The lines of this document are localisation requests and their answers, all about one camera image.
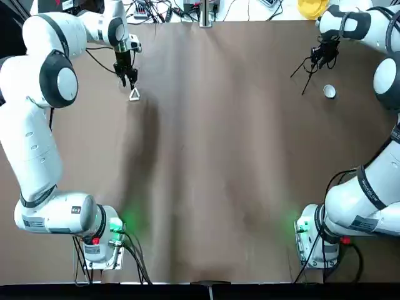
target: white cylinder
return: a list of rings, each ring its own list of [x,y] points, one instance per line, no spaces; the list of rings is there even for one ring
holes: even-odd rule
[[[54,21],[56,26],[43,18],[43,15]],[[65,53],[56,28],[62,31],[66,39],[68,54]],[[56,49],[72,59],[86,49],[86,31],[82,21],[76,16],[61,12],[47,12],[28,18],[22,28],[22,36],[27,54],[30,55],[47,56]]]
[[[20,101],[27,96],[37,105],[49,106],[44,100],[39,83],[39,74],[44,56],[14,56],[6,59],[0,72],[0,90],[6,102]]]
[[[400,9],[400,5],[390,6],[388,7],[392,12],[396,13]],[[385,37],[386,37],[386,29],[389,25],[389,20],[379,11],[371,10],[366,12],[352,12],[352,14],[359,13],[368,13],[371,16],[371,24],[369,25],[368,32],[366,35],[360,40],[361,43],[374,48],[377,51],[387,53],[385,47]],[[321,16],[321,20],[319,22],[319,30],[322,34],[335,30],[338,31],[340,29],[340,25],[343,17],[336,17],[331,14],[329,10],[324,12]],[[345,31],[354,31],[357,27],[357,21],[355,19],[348,18],[346,20],[344,30]],[[400,32],[393,29],[391,35],[391,47],[393,51],[400,50]]]
[[[30,100],[0,107],[0,142],[26,201],[34,201],[60,180],[63,164],[53,135],[44,111]]]
[[[18,228],[34,233],[91,236],[99,229],[101,212],[91,195],[54,191],[42,205],[29,209],[18,201],[14,220]]]
[[[400,195],[400,145],[391,142],[366,168],[366,178],[378,198],[387,206],[399,201]],[[328,218],[348,228],[356,216],[371,217],[378,209],[365,196],[357,176],[332,187],[325,199]]]

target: cable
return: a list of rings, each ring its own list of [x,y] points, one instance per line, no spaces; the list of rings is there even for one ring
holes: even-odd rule
[[[367,9],[367,11],[379,11],[381,14],[383,14],[386,17],[387,20],[389,20],[389,26],[386,29],[386,35],[385,35],[385,48],[388,53],[393,53],[393,50],[391,47],[392,30],[393,30],[393,27],[395,27],[397,29],[397,31],[400,32],[400,27],[397,24],[397,22],[398,22],[397,18],[398,18],[399,12],[397,12],[395,14],[390,9],[388,9],[386,7],[382,7],[382,6],[371,7],[369,9]]]
[[[228,9],[227,9],[227,12],[226,12],[226,15],[225,15],[225,17],[224,17],[224,19],[222,20],[223,22],[225,22],[225,19],[226,19],[226,17],[228,16],[228,14],[229,14],[229,10],[231,9],[231,6],[232,6],[232,4],[235,2],[236,0],[233,0],[232,2],[231,2],[231,4],[229,5],[229,7],[228,7]]]
[[[247,21],[250,21],[250,0],[247,2]]]
[[[280,15],[280,14],[283,13],[282,2],[283,2],[283,0],[279,0],[279,5],[278,5],[278,7],[276,8],[275,12],[272,14],[271,17],[269,17],[268,19],[266,19],[266,21],[270,21],[270,20],[272,20],[273,18],[275,18],[276,16],[278,16],[278,15]]]
[[[140,259],[140,262],[141,262],[143,273],[149,279],[148,270],[147,270],[146,265],[144,263],[143,249],[142,249],[142,246],[141,246],[141,244],[139,242],[138,237],[135,234],[132,234],[134,236],[136,242],[137,242],[137,245],[139,246],[139,249],[135,246],[135,244],[133,243],[133,241],[132,241],[131,237],[129,236],[129,234],[127,234],[126,232],[124,232],[124,234],[128,237],[129,241],[131,242],[131,245],[132,245],[132,247],[134,249],[134,252],[139,253],[139,259]]]
[[[86,49],[86,52],[94,59],[94,61],[96,61],[100,66],[102,66],[103,69],[109,71],[110,73],[117,74],[117,73],[115,73],[114,71],[112,71],[112,70],[108,69],[107,67],[105,67],[105,66],[104,66],[101,62],[99,62],[87,49]]]
[[[361,253],[361,250],[357,247],[357,245],[351,243],[351,244],[348,244],[348,246],[352,247],[358,255],[358,270],[356,273],[356,277],[352,280],[352,283],[358,283],[361,278],[361,275],[363,274],[363,271],[364,271],[363,254]]]
[[[53,131],[53,114],[54,114],[54,107],[50,108],[50,118],[49,118],[49,127],[50,130]]]
[[[313,251],[314,251],[315,245],[317,244],[317,241],[318,241],[318,239],[319,239],[319,237],[320,237],[322,231],[323,231],[323,227],[321,226],[321,228],[320,228],[319,231],[318,231],[318,235],[317,235],[317,237],[315,238],[314,244],[312,244],[312,247],[311,247],[311,250],[310,250],[310,254],[309,254],[309,256],[307,257],[306,263],[302,266],[302,268],[301,268],[299,274],[297,275],[297,277],[296,277],[296,279],[293,281],[293,283],[297,283],[297,281],[300,279],[301,274],[304,272],[306,266],[308,265],[308,262],[309,262],[309,260],[310,260],[311,254],[312,254]]]
[[[331,180],[329,180],[329,182],[328,182],[328,184],[327,184],[327,186],[326,186],[325,198],[326,198],[326,195],[328,194],[328,191],[329,191],[329,188],[331,187],[332,182],[333,182],[339,175],[347,174],[347,173],[352,173],[352,172],[354,172],[354,171],[356,171],[356,170],[357,170],[357,169],[354,169],[354,168],[353,168],[353,169],[348,169],[348,170],[344,170],[344,171],[337,172],[337,173],[331,178]],[[324,220],[324,217],[325,217],[325,205],[324,205],[324,212],[323,212],[323,214],[324,214],[324,216],[323,216],[323,219],[322,219],[322,220]],[[293,283],[296,283],[296,282],[299,280],[301,274],[304,272],[304,270],[305,270],[305,268],[306,268],[306,266],[307,266],[307,264],[308,264],[308,262],[309,262],[309,260],[310,260],[310,258],[311,258],[311,255],[313,254],[313,251],[314,251],[315,245],[317,244],[318,238],[319,238],[320,236],[322,236],[322,232],[323,232],[324,226],[325,226],[325,223],[323,222],[323,223],[321,224],[321,228],[320,228],[319,231],[318,231],[318,235],[317,235],[317,237],[315,238],[314,244],[313,244],[312,247],[311,247],[310,254],[309,254],[308,257],[307,257],[306,263],[305,263],[305,264],[303,265],[303,267],[301,268],[299,274],[297,275],[297,278],[294,280]]]
[[[113,50],[111,47],[107,47],[107,46],[102,46],[102,47],[97,47],[97,48],[86,48],[87,50],[100,50],[100,49],[111,49]]]
[[[143,270],[143,267],[141,266],[141,263],[139,262],[138,257],[136,256],[135,251],[133,251],[130,247],[127,247],[126,245],[122,245],[129,253],[130,255],[134,258],[135,262],[136,262],[136,266],[138,268],[138,275],[139,275],[139,280],[141,280],[141,275],[143,276],[143,278],[146,280],[146,282],[148,284],[152,284],[152,282],[149,279],[149,276],[145,273],[145,271]]]
[[[136,51],[133,51],[133,60],[132,60],[132,67],[135,63],[135,58],[136,58]]]
[[[76,236],[73,236],[73,237],[72,237],[72,241],[74,242],[74,247],[75,247],[75,251],[76,251],[76,254],[77,254],[77,261],[76,261],[74,282],[75,282],[75,285],[76,285],[76,286],[79,286],[79,287],[81,287],[81,286],[87,286],[87,285],[93,283],[93,277],[91,278],[90,275],[89,275],[88,265],[86,264],[86,260],[85,260],[85,258],[84,258],[84,252],[83,252],[83,250],[82,250],[82,248],[81,248],[81,245],[80,245],[80,243],[79,243],[79,241],[78,241],[78,238],[77,238]],[[85,278],[86,278],[86,281],[87,281],[86,284],[78,284],[78,283],[77,283],[77,278],[78,278],[78,263],[81,265],[82,273],[85,275]]]

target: table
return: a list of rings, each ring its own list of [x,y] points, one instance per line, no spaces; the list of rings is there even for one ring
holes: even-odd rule
[[[307,74],[289,75],[316,45],[312,22],[129,30],[143,45],[142,101],[127,102],[115,75],[88,55],[73,61],[79,95],[53,122],[59,189],[91,193],[129,219],[153,281],[292,281],[300,269],[293,221],[323,200],[334,173],[366,162],[396,122],[373,93],[381,55],[343,41],[335,68],[318,71],[301,96]],[[108,49],[94,55],[115,61]],[[334,101],[323,96],[327,83]],[[71,237],[18,230],[19,188],[2,151],[0,174],[0,284],[71,282]],[[398,239],[356,242],[362,281],[400,281]],[[331,280],[350,281],[356,268],[349,253]],[[125,256],[123,270],[103,281],[137,281],[133,260]]]

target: black ring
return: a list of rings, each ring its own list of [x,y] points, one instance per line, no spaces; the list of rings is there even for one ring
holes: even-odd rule
[[[94,238],[101,238],[101,236],[103,235],[104,230],[106,228],[106,223],[107,223],[106,211],[104,210],[102,205],[98,204],[97,206],[101,212],[101,223],[100,223],[99,229],[96,231],[95,234],[93,234],[92,236],[85,236],[82,238],[83,242],[87,245],[93,245]]]
[[[40,205],[43,203],[44,200],[46,200],[51,193],[53,192],[53,190],[56,188],[56,186],[53,186],[52,188],[48,189],[46,192],[44,192],[43,194],[41,194],[41,196],[39,198],[37,198],[35,201],[26,201],[24,199],[24,196],[21,192],[21,195],[19,197],[19,200],[22,203],[22,206],[24,206],[25,208],[35,208],[36,206]]]
[[[347,21],[347,19],[350,16],[351,13],[352,13],[351,11],[345,12],[345,14],[344,14],[344,16],[342,18],[342,21],[340,23],[340,28],[339,28],[339,37],[340,38],[343,38],[344,26],[346,25],[346,21]]]

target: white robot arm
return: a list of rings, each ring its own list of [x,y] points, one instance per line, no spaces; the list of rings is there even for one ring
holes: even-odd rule
[[[391,19],[376,8],[366,12],[341,12],[339,6],[331,6],[317,25],[324,39],[333,36],[355,39],[389,54],[377,67],[373,84],[381,103],[398,113],[400,52],[396,51],[400,51],[400,32],[391,28],[400,15],[400,6],[386,9],[392,12]],[[391,36],[390,46],[387,36]],[[308,268],[335,266],[343,236],[400,236],[399,195],[400,125],[397,123],[391,140],[370,165],[359,167],[352,179],[331,188],[324,204],[308,205],[295,222],[302,263]]]
[[[85,51],[87,41],[112,47],[117,75],[127,76],[134,88],[131,51],[141,52],[141,45],[128,33],[122,1],[105,4],[104,14],[50,12],[26,20],[27,55],[0,60],[0,141],[21,187],[17,226],[82,237],[86,259],[113,268],[124,225],[111,206],[96,205],[91,195],[58,190],[63,164],[45,115],[47,108],[75,101],[78,79],[70,59]]]

